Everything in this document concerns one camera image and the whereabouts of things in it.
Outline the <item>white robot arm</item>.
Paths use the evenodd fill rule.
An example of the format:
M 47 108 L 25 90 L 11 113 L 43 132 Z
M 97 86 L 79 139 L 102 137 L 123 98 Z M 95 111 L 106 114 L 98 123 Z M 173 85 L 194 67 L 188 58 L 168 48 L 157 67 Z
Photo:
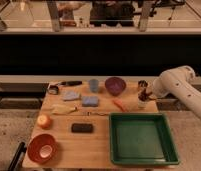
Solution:
M 163 71 L 138 93 L 138 107 L 144 108 L 151 95 L 163 98 L 172 94 L 201 119 L 201 92 L 191 85 L 195 77 L 195 71 L 187 65 Z

